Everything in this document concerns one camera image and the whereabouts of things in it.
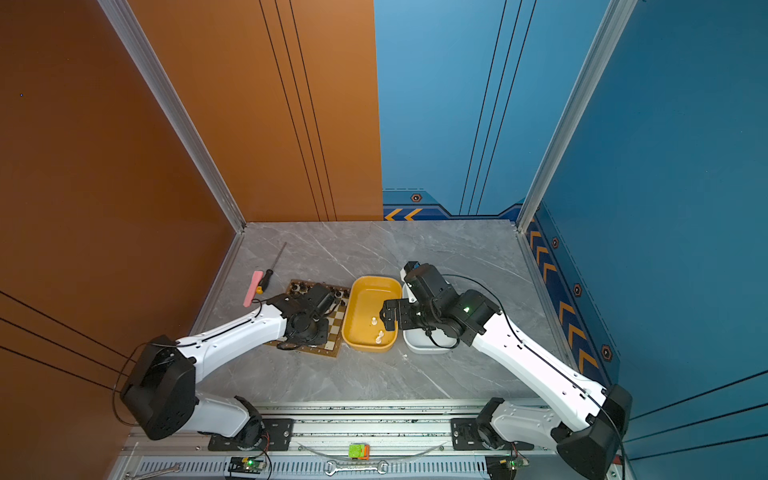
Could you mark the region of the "white chess pieces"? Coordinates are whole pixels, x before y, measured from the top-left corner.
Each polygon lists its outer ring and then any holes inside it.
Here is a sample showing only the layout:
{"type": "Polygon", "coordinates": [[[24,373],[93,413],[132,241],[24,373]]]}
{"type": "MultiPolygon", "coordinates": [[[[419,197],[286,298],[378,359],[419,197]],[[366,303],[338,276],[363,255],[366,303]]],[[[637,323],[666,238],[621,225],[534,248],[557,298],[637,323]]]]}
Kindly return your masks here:
{"type": "Polygon", "coordinates": [[[375,337],[375,339],[374,339],[374,342],[375,342],[375,344],[376,344],[376,345],[380,345],[380,344],[382,343],[382,341],[383,341],[383,337],[384,337],[384,334],[385,334],[385,331],[384,331],[384,330],[382,330],[382,329],[379,327],[379,324],[380,324],[380,322],[379,322],[379,320],[378,320],[376,317],[373,317],[373,318],[371,319],[371,325],[372,325],[373,327],[376,327],[376,328],[377,328],[376,337],[375,337]]]}

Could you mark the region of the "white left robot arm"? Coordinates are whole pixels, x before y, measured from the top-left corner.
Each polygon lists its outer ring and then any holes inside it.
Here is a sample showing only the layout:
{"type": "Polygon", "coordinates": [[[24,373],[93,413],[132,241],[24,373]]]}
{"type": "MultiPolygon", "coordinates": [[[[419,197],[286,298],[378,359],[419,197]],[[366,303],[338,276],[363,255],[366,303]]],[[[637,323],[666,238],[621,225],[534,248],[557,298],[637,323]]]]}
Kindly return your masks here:
{"type": "Polygon", "coordinates": [[[262,415],[244,397],[201,392],[199,384],[228,362],[277,341],[290,347],[322,346],[328,317],[343,297],[324,284],[300,295],[280,294],[226,324],[171,340],[161,335],[142,349],[120,400],[151,440],[197,432],[250,450],[266,442],[262,415]]]}

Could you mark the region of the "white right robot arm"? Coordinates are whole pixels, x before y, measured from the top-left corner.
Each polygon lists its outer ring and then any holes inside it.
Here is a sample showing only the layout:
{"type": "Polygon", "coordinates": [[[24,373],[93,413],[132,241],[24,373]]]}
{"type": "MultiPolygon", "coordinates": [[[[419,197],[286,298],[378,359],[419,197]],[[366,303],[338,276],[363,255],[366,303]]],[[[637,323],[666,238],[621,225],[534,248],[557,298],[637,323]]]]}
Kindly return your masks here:
{"type": "Polygon", "coordinates": [[[440,330],[488,356],[545,403],[521,407],[489,400],[476,419],[487,446],[524,442],[555,451],[585,479],[603,479],[616,458],[625,458],[624,437],[633,398],[618,384],[604,386],[566,365],[525,334],[497,295],[480,282],[458,293],[428,263],[408,262],[401,271],[406,293],[384,301],[387,329],[440,330]]]}

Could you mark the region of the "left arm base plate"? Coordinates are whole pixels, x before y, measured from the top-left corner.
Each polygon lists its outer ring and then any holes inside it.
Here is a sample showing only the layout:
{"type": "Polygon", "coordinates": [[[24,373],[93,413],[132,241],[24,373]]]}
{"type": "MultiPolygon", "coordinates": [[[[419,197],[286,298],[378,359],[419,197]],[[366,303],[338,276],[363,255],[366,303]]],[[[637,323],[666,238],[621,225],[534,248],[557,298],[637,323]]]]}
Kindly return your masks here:
{"type": "Polygon", "coordinates": [[[207,450],[213,452],[288,451],[294,430],[291,418],[250,420],[234,437],[210,437],[207,450]]]}

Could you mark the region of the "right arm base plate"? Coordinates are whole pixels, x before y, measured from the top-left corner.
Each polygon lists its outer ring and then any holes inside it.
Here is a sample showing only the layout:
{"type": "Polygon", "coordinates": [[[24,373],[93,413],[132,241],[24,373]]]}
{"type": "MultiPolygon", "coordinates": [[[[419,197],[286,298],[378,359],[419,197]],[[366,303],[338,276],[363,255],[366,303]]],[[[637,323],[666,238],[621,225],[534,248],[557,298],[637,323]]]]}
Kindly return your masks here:
{"type": "Polygon", "coordinates": [[[450,437],[455,451],[511,450],[532,451],[534,445],[526,442],[508,442],[493,433],[488,426],[479,427],[475,418],[452,418],[450,437]]]}

